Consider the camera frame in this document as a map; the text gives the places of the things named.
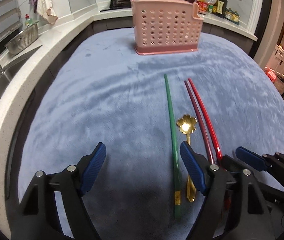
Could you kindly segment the green chopstick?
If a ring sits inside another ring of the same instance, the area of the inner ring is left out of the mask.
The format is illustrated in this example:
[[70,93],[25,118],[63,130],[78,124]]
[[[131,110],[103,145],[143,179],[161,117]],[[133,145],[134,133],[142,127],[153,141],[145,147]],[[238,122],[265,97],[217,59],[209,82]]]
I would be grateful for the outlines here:
[[173,162],[173,185],[174,185],[174,217],[177,220],[181,219],[181,180],[179,177],[179,158],[177,151],[177,137],[176,137],[176,124],[173,113],[173,105],[171,99],[170,85],[167,74],[164,74],[167,107],[169,112],[169,122],[171,131],[171,148],[172,148],[172,162]]

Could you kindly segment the dark red chopstick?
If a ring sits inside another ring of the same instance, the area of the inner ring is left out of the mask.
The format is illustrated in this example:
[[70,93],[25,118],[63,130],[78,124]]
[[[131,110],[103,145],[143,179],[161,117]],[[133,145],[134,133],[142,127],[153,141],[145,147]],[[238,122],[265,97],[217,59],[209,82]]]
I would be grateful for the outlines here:
[[192,91],[191,91],[191,89],[188,85],[188,82],[184,81],[184,84],[186,86],[186,90],[188,91],[192,106],[194,108],[194,111],[195,111],[195,114],[196,114],[196,117],[197,117],[197,121],[198,121],[200,130],[201,130],[201,134],[202,134],[202,137],[203,137],[203,142],[204,142],[207,158],[208,158],[208,160],[211,164],[215,164],[215,159],[213,157],[213,153],[212,153],[211,146],[210,146],[210,143],[209,143],[209,137],[207,135],[207,130],[206,130],[206,127],[204,125],[202,115],[201,115],[201,113],[198,109],[195,97],[194,97],[194,95],[193,95],[193,93],[192,93]]

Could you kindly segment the gold flower spoon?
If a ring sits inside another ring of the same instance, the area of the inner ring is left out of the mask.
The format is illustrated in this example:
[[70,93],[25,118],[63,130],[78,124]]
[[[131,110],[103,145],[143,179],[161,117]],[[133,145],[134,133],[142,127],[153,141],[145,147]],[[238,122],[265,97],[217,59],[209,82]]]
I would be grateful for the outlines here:
[[[183,115],[176,121],[176,125],[179,127],[179,131],[186,136],[186,141],[191,145],[191,134],[196,130],[197,120],[194,116],[189,114]],[[196,188],[190,175],[188,175],[186,182],[186,198],[190,203],[193,203],[196,198]]]

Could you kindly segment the blue fleece table cloth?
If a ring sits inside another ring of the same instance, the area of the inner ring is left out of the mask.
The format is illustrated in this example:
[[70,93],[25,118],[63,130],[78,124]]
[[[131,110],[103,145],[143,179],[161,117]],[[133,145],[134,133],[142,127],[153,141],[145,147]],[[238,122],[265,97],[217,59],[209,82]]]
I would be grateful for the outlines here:
[[192,115],[186,79],[223,154],[239,146],[284,154],[284,100],[237,45],[201,34],[196,52],[138,55],[132,28],[109,30],[78,46],[43,97],[22,152],[19,197],[35,172],[60,172],[103,142],[105,162],[83,197],[101,238],[185,239],[203,196],[183,200],[174,218],[166,86],[175,118]]

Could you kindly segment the red box on floor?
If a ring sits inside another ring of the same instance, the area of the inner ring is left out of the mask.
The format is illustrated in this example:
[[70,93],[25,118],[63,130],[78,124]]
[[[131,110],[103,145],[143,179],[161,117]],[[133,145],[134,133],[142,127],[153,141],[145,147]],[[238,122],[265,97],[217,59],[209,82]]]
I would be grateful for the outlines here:
[[277,75],[272,69],[265,67],[265,74],[267,75],[267,77],[270,79],[272,83],[275,83],[275,81],[277,80]]

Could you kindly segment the steel colander bowl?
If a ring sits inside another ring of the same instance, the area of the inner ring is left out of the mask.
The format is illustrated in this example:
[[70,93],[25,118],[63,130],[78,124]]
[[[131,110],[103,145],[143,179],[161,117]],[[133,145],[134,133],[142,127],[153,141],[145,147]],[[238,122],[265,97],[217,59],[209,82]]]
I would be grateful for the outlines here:
[[13,37],[5,47],[9,53],[17,55],[35,42],[38,36],[38,22],[35,22]]

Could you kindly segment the row of small jars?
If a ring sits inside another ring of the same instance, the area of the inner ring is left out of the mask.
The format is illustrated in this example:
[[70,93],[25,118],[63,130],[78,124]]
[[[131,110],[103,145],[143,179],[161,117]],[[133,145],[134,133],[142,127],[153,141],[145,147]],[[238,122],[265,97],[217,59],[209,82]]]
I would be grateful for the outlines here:
[[227,8],[225,10],[225,19],[231,21],[236,25],[239,25],[240,16],[236,11],[233,11],[231,8]]

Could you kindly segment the pink plastic utensil basket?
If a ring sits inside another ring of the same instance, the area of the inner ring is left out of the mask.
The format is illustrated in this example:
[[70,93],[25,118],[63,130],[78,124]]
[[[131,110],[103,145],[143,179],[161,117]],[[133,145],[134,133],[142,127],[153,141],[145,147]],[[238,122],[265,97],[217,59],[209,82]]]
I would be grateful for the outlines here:
[[198,50],[203,18],[198,4],[182,0],[131,0],[135,51],[139,55]]

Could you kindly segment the green detergent bottle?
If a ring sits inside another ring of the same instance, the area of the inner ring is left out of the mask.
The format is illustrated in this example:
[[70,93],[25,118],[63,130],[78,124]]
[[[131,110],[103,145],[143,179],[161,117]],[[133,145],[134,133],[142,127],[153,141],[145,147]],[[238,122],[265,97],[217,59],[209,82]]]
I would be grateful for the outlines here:
[[31,18],[28,14],[26,14],[24,24],[26,27],[30,27],[33,24],[33,18]]

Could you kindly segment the red seasoning container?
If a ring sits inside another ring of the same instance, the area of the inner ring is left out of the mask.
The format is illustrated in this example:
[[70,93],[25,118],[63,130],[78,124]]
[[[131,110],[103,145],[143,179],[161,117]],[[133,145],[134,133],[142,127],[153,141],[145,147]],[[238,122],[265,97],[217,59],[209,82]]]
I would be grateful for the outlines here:
[[206,14],[208,11],[208,3],[203,1],[196,1],[198,4],[198,13],[199,14]]

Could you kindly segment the dark soy sauce bottle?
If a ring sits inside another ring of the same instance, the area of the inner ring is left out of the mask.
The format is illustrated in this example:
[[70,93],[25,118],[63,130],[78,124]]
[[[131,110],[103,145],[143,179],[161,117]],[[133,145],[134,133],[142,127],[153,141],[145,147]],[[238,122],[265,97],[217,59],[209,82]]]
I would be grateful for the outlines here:
[[216,15],[220,18],[225,17],[225,11],[227,9],[227,0],[217,0],[216,2],[217,9],[216,9]]

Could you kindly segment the white hanging towel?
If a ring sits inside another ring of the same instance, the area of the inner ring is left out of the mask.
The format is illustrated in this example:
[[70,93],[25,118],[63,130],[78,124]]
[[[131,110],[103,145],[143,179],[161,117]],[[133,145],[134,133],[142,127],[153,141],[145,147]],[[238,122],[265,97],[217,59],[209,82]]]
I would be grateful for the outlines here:
[[37,0],[37,14],[50,25],[54,25],[58,20],[58,16],[53,9],[52,0]]

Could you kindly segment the black gas stove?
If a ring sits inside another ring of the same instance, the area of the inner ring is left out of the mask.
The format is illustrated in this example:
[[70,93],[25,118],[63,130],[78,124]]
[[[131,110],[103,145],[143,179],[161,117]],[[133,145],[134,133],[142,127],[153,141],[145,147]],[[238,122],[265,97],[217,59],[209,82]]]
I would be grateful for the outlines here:
[[102,9],[101,11],[128,9],[131,8],[130,0],[111,0],[109,7]]

